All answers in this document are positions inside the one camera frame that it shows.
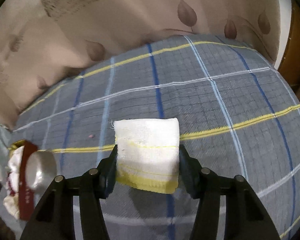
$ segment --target red label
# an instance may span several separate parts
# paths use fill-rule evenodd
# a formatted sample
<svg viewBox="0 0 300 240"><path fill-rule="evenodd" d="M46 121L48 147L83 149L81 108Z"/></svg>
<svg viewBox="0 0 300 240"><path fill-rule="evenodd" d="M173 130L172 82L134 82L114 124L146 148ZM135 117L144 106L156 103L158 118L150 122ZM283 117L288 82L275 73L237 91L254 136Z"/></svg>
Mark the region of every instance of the red label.
<svg viewBox="0 0 300 240"><path fill-rule="evenodd" d="M34 211L34 192L26 185L26 164L38 147L28 141L25 141L24 146L19 171L19 210L20 219L29 221Z"/></svg>

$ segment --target white stripe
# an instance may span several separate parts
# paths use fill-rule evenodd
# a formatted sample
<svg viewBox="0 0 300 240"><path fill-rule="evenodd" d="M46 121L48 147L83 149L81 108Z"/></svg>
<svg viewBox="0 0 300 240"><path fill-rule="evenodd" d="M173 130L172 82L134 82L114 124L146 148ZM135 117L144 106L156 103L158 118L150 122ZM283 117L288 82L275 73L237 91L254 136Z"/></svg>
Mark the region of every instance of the white stripe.
<svg viewBox="0 0 300 240"><path fill-rule="evenodd" d="M55 114L55 112L56 112L56 110L58 108L60 92L61 92L61 89L59 89L57 91L56 101L54 103L54 108L53 108L52 114ZM47 142L47 138L48 138L50 126L51 126L51 118L49 118L48 121L47 121L47 130L46 130L46 134L44 135L44 138L43 138L43 141L42 141L41 149L45 149L45 147L46 147L46 142Z"/></svg>
<svg viewBox="0 0 300 240"><path fill-rule="evenodd" d="M292 178L298 171L300 170L300 163L291 171L289 172L286 176L284 176L282 179L278 180L276 183L270 185L266 189L261 190L259 193L257 193L258 197L261 198L270 192L276 190L278 187L283 185L285 182L287 182L289 179Z"/></svg>
<svg viewBox="0 0 300 240"><path fill-rule="evenodd" d="M253 70L253 72L259 72L259 71L264 71L264 70L268 70L268 69L269 69L268 67L256 68L256 69ZM226 74L211 76L210 78L211 79L217 79L217 78L222 78L222 77L227 77L227 76L240 75L240 74L244 74L244 73L248 73L248 72L249 71L247 71L247 70L241 70L241 71L237 71L237 72L232 72L232 73L226 73ZM83 106L91 105L91 104L94 104L94 103L97 103L97 102L100 102L100 101L103 101L103 100L107 100L107 99L110 99L110 98L113 98L113 97L121 96L121 95L124 95L124 94L127 94L127 93L131 93L131 92L135 92L135 91L150 90L150 89L154 89L154 88L162 88L162 87L170 87L170 86L183 86L183 85L187 85L187 84L192 84L192 83L206 81L208 79L209 78L204 77L204 78L192 79L192 80L183 81L183 82L170 82L170 83L161 84L161 85L153 85L153 86L139 87L139 88L132 88L132 89L123 90L123 91L120 91L120 92L116 92L116 93L110 94L108 96L103 96L101 98L96 98L94 100L90 100L90 101L87 101L87 102L80 103L76 107L72 107L72 108L64 110L64 111L62 111L60 113L56 113L56 114L47 116L47 117L45 117L43 119L30 122L30 123L28 123L28 124L26 124L26 125L18 128L16 130L14 130L14 132L22 130L22 129L27 128L27 127L30 127L31 125L33 125L35 123L47 120L47 119L55 117L55 116L57 116L59 114L64 114L64 113L69 112L71 110L74 110L74 109L77 109L77 108L80 108L80 107L83 107Z"/></svg>
<svg viewBox="0 0 300 240"><path fill-rule="evenodd" d="M220 105L221 111L223 112L223 116L226 119L228 127L233 127L232 119L231 119L230 114L228 113L228 110L226 108L226 105L225 105L225 103L224 103L224 101L223 101L223 99L221 97L221 94L220 94L220 92L218 90L218 86L217 86L216 82L211 79L211 77L209 75L209 72L208 72L208 70L207 70L204 62L202 61L202 59L201 59L201 57L199 55L199 52L197 51L197 49L194 46L194 44L192 43L192 41L187 36L184 36L184 37L186 38L186 40L190 44L191 49L194 52L194 55L197 58L197 61L198 61L199 65L200 65L203 73L208 77L208 79L209 79L209 81L211 83L212 89L214 91L216 99L218 100L218 103ZM237 135L237 132L235 130L233 130L233 129L230 129L230 134L231 134L231 137L232 137L232 140L234 142L234 146L235 146L235 149L236 149L236 152L237 152L237 155L238 155L238 161L239 161L239 165L240 165L240 168L241 168L241 174L249 182L247 167L246 167L246 163L245 163L245 160L244 160L244 155L243 155L243 151L242 151L242 148L241 148L239 137Z"/></svg>

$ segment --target leaf pattern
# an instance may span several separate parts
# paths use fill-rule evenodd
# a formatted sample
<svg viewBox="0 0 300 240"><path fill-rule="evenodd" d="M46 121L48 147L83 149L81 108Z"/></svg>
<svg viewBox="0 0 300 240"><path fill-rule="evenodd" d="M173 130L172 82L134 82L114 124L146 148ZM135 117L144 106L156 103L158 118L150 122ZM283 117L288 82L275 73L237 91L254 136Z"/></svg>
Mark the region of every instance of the leaf pattern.
<svg viewBox="0 0 300 240"><path fill-rule="evenodd" d="M51 17L50 13L48 12L48 10L45 8L44 11L46 12L48 17Z"/></svg>
<svg viewBox="0 0 300 240"><path fill-rule="evenodd" d="M22 36L11 35L9 48L12 52L18 52L20 48L20 43L22 41Z"/></svg>
<svg viewBox="0 0 300 240"><path fill-rule="evenodd" d="M225 37L228 39L234 40L237 37L237 28L235 27L233 20L227 20L224 32Z"/></svg>
<svg viewBox="0 0 300 240"><path fill-rule="evenodd" d="M258 17L258 25L263 34L269 34L271 27L269 19L266 15L266 10L264 10Z"/></svg>
<svg viewBox="0 0 300 240"><path fill-rule="evenodd" d="M87 53L91 60L100 61L105 59L106 49L99 42L86 41Z"/></svg>
<svg viewBox="0 0 300 240"><path fill-rule="evenodd" d="M49 88L49 86L47 85L46 81L42 76L37 76L37 87L40 90L46 90Z"/></svg>
<svg viewBox="0 0 300 240"><path fill-rule="evenodd" d="M184 25L189 27L197 23L197 14L184 0L180 0L178 5L178 17Z"/></svg>

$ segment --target gray plaid bedsheet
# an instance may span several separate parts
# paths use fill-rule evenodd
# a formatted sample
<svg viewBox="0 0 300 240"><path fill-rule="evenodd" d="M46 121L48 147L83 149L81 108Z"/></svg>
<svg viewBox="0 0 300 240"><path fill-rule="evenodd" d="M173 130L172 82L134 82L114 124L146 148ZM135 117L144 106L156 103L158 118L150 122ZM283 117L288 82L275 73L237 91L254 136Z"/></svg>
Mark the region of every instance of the gray plaid bedsheet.
<svg viewBox="0 0 300 240"><path fill-rule="evenodd" d="M19 118L12 139L55 152L58 172L82 175L110 154L111 122L178 118L181 143L217 174L242 174L282 239L300 225L300 104L246 44L176 36L101 62L52 87ZM198 201L116 183L102 211L111 239L188 239ZM218 239L223 239L221 199ZM82 239L74 199L77 239Z"/></svg>

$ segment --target white cloth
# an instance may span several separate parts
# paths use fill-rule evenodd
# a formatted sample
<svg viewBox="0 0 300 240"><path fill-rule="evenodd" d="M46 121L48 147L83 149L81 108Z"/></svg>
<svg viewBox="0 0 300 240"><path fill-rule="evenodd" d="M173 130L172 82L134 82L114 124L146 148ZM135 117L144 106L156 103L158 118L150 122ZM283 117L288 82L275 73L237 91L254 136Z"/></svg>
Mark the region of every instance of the white cloth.
<svg viewBox="0 0 300 240"><path fill-rule="evenodd" d="M21 146L18 149L14 150L13 155L8 161L8 167L10 168L11 172L19 173L24 148L24 146Z"/></svg>
<svg viewBox="0 0 300 240"><path fill-rule="evenodd" d="M178 186L178 119L114 122L118 145L117 181L134 188L171 194Z"/></svg>
<svg viewBox="0 0 300 240"><path fill-rule="evenodd" d="M6 207L9 214L12 215L17 220L20 217L18 198L19 196L17 193L14 196L6 196L3 200L3 205Z"/></svg>

